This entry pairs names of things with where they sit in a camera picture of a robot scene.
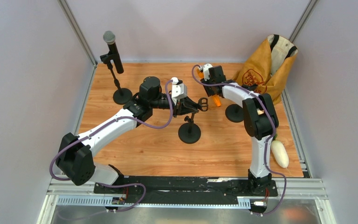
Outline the orange microphone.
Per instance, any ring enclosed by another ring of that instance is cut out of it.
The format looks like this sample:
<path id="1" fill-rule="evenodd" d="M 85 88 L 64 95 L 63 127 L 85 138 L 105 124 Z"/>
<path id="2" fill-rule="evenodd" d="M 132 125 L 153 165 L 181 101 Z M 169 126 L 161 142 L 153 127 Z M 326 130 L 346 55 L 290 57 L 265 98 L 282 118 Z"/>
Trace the orange microphone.
<path id="1" fill-rule="evenodd" d="M 204 73 L 202 70 L 200 70 L 199 68 L 196 69 L 196 72 L 197 72 L 197 75 L 201 78 L 201 79 L 204 79 Z M 217 107 L 220 107 L 221 106 L 221 102 L 218 98 L 218 96 L 211 96 L 211 99 L 213 100 L 213 102 L 215 103 L 215 105 Z"/>

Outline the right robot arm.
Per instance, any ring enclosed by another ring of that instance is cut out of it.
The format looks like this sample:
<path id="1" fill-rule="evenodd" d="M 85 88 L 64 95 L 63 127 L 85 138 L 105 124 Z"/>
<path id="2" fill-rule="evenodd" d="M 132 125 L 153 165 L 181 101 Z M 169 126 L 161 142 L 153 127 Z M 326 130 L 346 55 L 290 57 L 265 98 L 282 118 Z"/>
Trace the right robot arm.
<path id="1" fill-rule="evenodd" d="M 243 189 L 252 195 L 263 194 L 272 183 L 270 147 L 279 126 L 271 96 L 227 80 L 221 66 L 198 66 L 197 74 L 202 77 L 200 82 L 207 95 L 231 100 L 242 110 L 244 127 L 252 141 L 251 165 Z"/>

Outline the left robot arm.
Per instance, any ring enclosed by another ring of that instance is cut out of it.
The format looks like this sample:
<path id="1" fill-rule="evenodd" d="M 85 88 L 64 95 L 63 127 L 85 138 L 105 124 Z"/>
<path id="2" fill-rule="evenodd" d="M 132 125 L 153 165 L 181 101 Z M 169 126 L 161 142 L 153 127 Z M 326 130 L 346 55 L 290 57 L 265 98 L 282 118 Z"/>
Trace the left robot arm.
<path id="1" fill-rule="evenodd" d="M 207 99 L 201 98 L 196 103 L 187 96 L 182 80 L 173 77 L 166 83 L 168 85 L 172 89 L 163 93 L 157 77 L 146 77 L 138 93 L 111 118 L 79 135 L 64 135 L 59 152 L 50 165 L 56 165 L 66 175 L 64 180 L 72 181 L 76 186 L 95 182 L 105 184 L 112 193 L 122 191 L 124 181 L 119 177 L 121 173 L 112 165 L 98 164 L 93 160 L 101 149 L 139 125 L 155 128 L 146 123 L 153 109 L 168 109 L 168 120 L 171 121 L 173 117 L 195 114 L 208 108 Z"/>

